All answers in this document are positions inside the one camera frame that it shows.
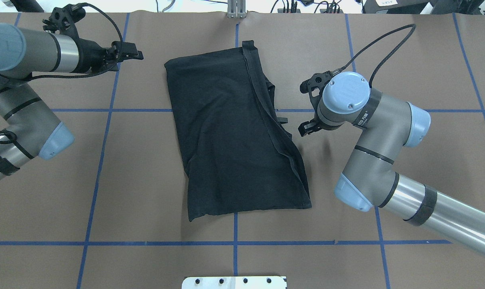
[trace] gray robot arm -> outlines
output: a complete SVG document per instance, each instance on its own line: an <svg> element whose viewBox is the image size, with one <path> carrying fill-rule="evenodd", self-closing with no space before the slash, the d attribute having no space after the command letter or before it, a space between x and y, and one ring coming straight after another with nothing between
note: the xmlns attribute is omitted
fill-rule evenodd
<svg viewBox="0 0 485 289"><path fill-rule="evenodd" d="M38 78L32 77L32 71L94 76L116 71L117 62L143 59L135 44L122 39L111 48L101 48L79 38L74 23L85 16L83 6L89 5L55 8L44 21L46 32L0 23L0 115L9 124L0 132L0 180L35 156L51 159L74 141L64 123L27 84Z"/></svg>
<svg viewBox="0 0 485 289"><path fill-rule="evenodd" d="M401 148L417 146L427 134L431 118L425 110L370 88L353 72L316 73L300 89L316 110L313 120L301 124L302 136L344 122L363 130L336 185L338 199L363 212L387 209L485 256L484 212L392 170Z"/></svg>

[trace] folded garment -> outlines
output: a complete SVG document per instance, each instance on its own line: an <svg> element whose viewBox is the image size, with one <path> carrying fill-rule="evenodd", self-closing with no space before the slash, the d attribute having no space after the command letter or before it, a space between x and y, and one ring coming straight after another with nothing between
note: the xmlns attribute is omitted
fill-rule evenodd
<svg viewBox="0 0 485 289"><path fill-rule="evenodd" d="M185 173L189 221L311 208L299 150L274 109L275 86L253 41L165 64Z"/></svg>

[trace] blue cap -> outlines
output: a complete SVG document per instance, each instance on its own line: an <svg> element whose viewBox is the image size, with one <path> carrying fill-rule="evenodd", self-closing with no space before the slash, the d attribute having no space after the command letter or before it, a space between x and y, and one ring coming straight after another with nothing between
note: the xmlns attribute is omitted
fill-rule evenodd
<svg viewBox="0 0 485 289"><path fill-rule="evenodd" d="M39 152L39 156L42 159L51 159L61 153L61 151L65 150L74 141L75 137L73 137L73 134L69 131L68 127L61 122L46 140L43 148Z"/></svg>
<svg viewBox="0 0 485 289"><path fill-rule="evenodd" d="M428 133L431 124L431 116L426 110L418 108L409 102L408 104L412 111L412 124L410 125L410 135L404 146L413 148L416 147Z"/></svg>
<svg viewBox="0 0 485 289"><path fill-rule="evenodd" d="M325 106L337 114L361 110L371 95L369 83L360 74L347 71L334 76L323 90Z"/></svg>
<svg viewBox="0 0 485 289"><path fill-rule="evenodd" d="M26 53L23 33L14 25L0 23L0 71L15 68Z"/></svg>
<svg viewBox="0 0 485 289"><path fill-rule="evenodd" d="M340 174L339 181L335 186L335 196L349 205L362 212L369 211L372 208L372 203L345 177Z"/></svg>

